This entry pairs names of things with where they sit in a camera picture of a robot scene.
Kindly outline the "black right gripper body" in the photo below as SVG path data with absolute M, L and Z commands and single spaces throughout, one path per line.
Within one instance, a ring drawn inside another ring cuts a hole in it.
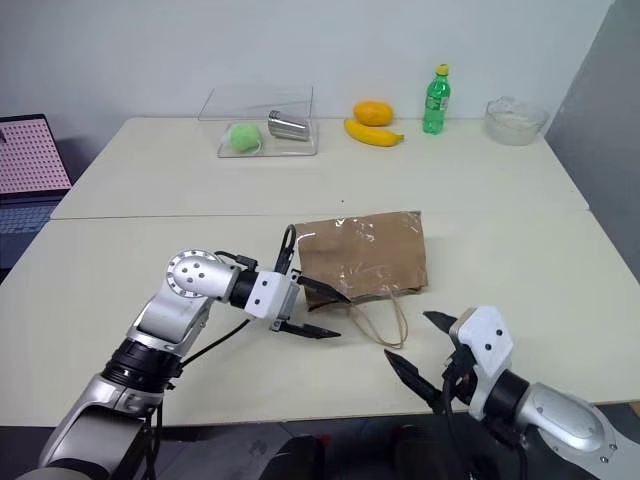
M 448 385 L 450 390 L 448 396 L 442 393 L 445 410 L 440 414 L 444 414 L 446 408 L 451 407 L 453 399 L 460 400 L 466 406 L 471 404 L 477 386 L 475 365 L 475 357 L 467 345 L 457 346 L 449 356 L 442 378 L 443 386 Z

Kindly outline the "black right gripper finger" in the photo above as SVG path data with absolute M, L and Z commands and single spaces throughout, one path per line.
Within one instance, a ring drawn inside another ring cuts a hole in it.
M 443 413 L 445 410 L 442 392 L 424 379 L 418 371 L 418 368 L 404 357 L 384 350 L 392 369 L 399 377 L 401 382 L 407 386 L 412 392 L 420 397 L 434 413 Z
M 452 327 L 457 322 L 457 318 L 439 311 L 424 311 L 423 316 L 426 317 L 438 330 L 445 333 L 453 344 L 456 340 L 452 336 Z

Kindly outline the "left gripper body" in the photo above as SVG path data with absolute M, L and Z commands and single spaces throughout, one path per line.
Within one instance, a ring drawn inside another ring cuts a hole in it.
M 295 307 L 296 299 L 299 294 L 300 285 L 298 284 L 300 273 L 291 273 L 289 275 L 290 284 L 284 297 L 283 304 L 279 310 L 276 319 L 272 322 L 270 329 L 274 332 L 284 331 L 285 325 L 291 320 Z

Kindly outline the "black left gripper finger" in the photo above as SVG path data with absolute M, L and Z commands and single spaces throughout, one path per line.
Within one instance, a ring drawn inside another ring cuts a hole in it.
M 351 300 L 348 297 L 346 297 L 340 291 L 336 290 L 331 285 L 311 279 L 304 275 L 300 275 L 298 277 L 298 284 L 332 301 L 336 301 L 344 304 L 351 303 Z
M 296 325 L 289 322 L 280 322 L 279 326 L 277 327 L 277 331 L 310 339 L 330 339 L 341 336 L 339 332 L 335 332 L 318 326 L 310 324 Z

